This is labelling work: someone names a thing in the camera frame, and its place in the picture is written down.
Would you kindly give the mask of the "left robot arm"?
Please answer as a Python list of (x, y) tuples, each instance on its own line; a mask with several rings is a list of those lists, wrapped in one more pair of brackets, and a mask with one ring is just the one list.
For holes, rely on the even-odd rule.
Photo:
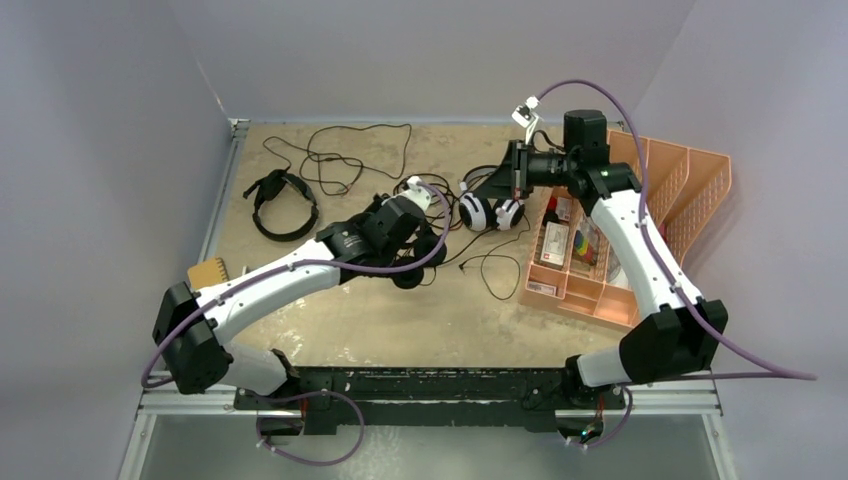
[(396, 254), (425, 225), (432, 194), (423, 189), (378, 196), (362, 213), (334, 222), (291, 253), (236, 279), (198, 290), (179, 282), (165, 290), (154, 324), (154, 358), (183, 395), (223, 383), (259, 393), (272, 408), (297, 399), (298, 382), (283, 358), (234, 345), (267, 315), (313, 293), (360, 276), (396, 279), (425, 266), (443, 247), (437, 238), (418, 260)]

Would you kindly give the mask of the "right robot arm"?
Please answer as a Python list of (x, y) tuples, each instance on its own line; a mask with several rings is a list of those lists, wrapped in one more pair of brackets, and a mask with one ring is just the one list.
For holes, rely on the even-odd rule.
[(564, 187), (615, 251), (641, 322), (607, 350), (572, 356), (561, 392), (576, 407), (615, 384), (669, 380), (709, 368), (728, 321), (719, 300), (706, 300), (663, 242), (633, 169), (610, 160), (607, 120), (598, 110), (564, 115), (564, 150), (539, 152), (509, 142), (502, 163), (475, 189), (492, 199), (524, 200), (537, 187)]

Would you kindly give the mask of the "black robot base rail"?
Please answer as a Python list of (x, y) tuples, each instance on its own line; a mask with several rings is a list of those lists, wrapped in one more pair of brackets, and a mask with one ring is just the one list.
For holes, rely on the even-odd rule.
[(577, 437), (602, 414), (626, 407), (611, 387), (578, 388), (563, 367), (289, 367), (289, 379), (262, 396), (245, 387), (234, 406), (263, 416), (264, 434), (283, 435), (282, 414), (299, 414), (307, 435), (342, 425), (519, 427)]

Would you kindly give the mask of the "black over-ear headphones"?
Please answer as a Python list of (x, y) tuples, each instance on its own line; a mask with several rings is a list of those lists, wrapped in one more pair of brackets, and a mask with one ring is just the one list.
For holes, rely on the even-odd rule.
[[(429, 226), (422, 227), (416, 238), (408, 244), (404, 244), (405, 253), (396, 257), (393, 266), (406, 266), (415, 263), (429, 255), (436, 247), (440, 236)], [(441, 265), (447, 257), (447, 246), (442, 244), (436, 253), (421, 267), (407, 270), (405, 272), (392, 274), (389, 278), (394, 285), (402, 290), (410, 290), (419, 286), (424, 280), (424, 270)]]

